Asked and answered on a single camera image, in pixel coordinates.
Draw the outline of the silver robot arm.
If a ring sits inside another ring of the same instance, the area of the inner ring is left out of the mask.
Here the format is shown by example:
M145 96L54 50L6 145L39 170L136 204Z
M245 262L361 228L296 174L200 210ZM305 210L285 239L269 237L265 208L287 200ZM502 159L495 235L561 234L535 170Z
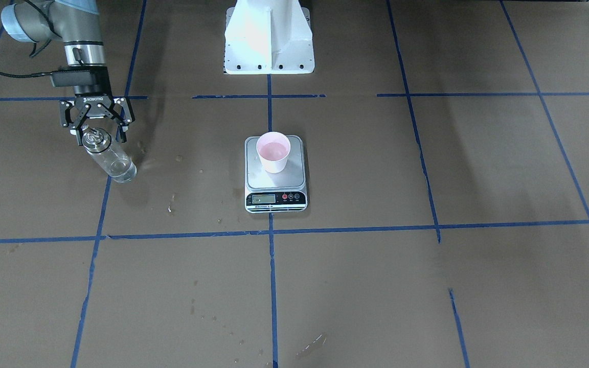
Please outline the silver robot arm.
M52 40L63 42L67 65L37 77L50 77L54 87L73 88L74 98L59 102L59 122L75 135L77 144L82 145L89 119L110 119L117 125L119 140L126 142L134 114L128 97L113 96L95 1L14 3L2 9L1 20L19 42L42 46Z

